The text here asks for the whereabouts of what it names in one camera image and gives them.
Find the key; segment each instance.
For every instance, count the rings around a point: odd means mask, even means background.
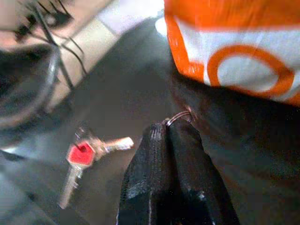
[[[71,199],[78,178],[81,178],[83,170],[92,166],[93,162],[98,161],[104,155],[116,150],[128,150],[134,143],[130,137],[103,142],[96,137],[90,136],[88,140],[82,140],[78,145],[72,145],[67,161],[70,163],[70,169],[67,180],[60,198],[59,206],[65,209]]]
[[[71,146],[67,156],[70,168],[59,202],[62,209],[68,206],[74,188],[78,187],[77,179],[81,178],[84,169],[92,166],[95,154],[94,149],[87,141],[81,142],[77,146]]]

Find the key ring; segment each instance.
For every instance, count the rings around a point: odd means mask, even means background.
[[[183,116],[190,116],[190,119],[188,120],[189,123],[193,119],[192,114],[190,113],[190,111],[182,111],[182,112],[176,114],[175,116],[173,116],[172,118],[170,118],[169,121],[167,122],[166,126],[170,127],[176,120],[178,120],[179,118],[181,118]]]

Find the dark floor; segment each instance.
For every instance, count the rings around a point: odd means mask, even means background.
[[[130,136],[138,145],[144,128],[176,111],[166,83],[171,55],[154,22],[123,36],[74,92],[71,110],[62,105],[62,115],[24,133],[13,150],[23,159],[0,158],[0,224],[115,224],[123,173],[135,150],[96,162],[84,173],[71,206],[61,210],[65,157],[81,123],[104,140]]]

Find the silver key blade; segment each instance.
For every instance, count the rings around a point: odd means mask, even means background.
[[[65,209],[68,206],[72,192],[73,192],[74,188],[77,187],[76,180],[78,177],[81,177],[81,174],[82,174],[81,168],[79,168],[78,166],[74,166],[74,165],[70,166],[68,175],[67,175],[67,180],[65,182],[63,192],[61,193],[61,196],[60,196],[59,206],[62,209]]]
[[[112,152],[116,150],[128,150],[133,147],[134,143],[130,137],[111,140],[104,143],[106,151]]]

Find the red key head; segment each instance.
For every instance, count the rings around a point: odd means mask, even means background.
[[[67,157],[71,164],[80,164],[89,166],[93,163],[95,152],[92,147],[86,142],[81,142],[76,146],[72,146]]]

